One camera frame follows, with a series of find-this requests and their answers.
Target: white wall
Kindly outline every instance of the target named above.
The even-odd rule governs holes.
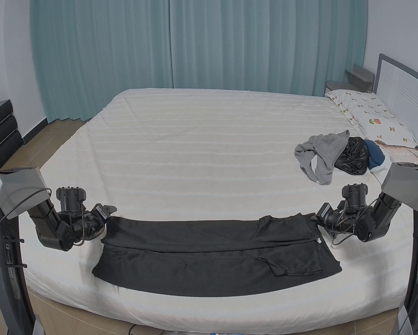
[[[418,72],[418,0],[368,0],[364,68],[376,74],[380,53]]]
[[[0,101],[12,101],[25,136],[46,118],[32,60],[30,0],[0,0]]]

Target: gray cloth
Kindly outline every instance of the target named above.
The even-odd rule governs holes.
[[[301,169],[314,182],[327,184],[333,177],[334,164],[347,146],[349,131],[313,135],[294,149]]]

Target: white bedding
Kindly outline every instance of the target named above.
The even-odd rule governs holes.
[[[97,202],[112,204],[125,218],[285,217],[316,212],[327,201],[335,207],[346,184],[365,182],[368,202],[377,197],[380,185],[369,171],[351,176],[335,169],[331,185],[322,186],[299,168],[298,143],[345,129],[357,135],[329,98],[127,90],[63,144],[41,172],[54,192],[83,187],[88,209]],[[54,195],[51,200],[60,209]],[[24,216],[21,248],[28,286],[64,304],[166,330],[287,334],[397,307],[410,268],[411,212],[403,205],[383,238],[369,243],[351,238],[332,249],[342,272],[244,297],[176,297],[114,286],[91,274],[103,248],[98,239],[68,253],[43,248]]]

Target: curtain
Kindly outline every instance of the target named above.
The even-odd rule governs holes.
[[[322,96],[362,65],[367,0],[170,0],[174,87]]]
[[[322,96],[362,65],[367,0],[31,0],[48,121],[87,120],[128,88]]]
[[[172,87],[169,0],[31,0],[48,122],[87,120],[128,88]]]

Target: headboard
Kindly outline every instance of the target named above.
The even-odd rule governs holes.
[[[373,92],[418,141],[418,73],[380,54]]]

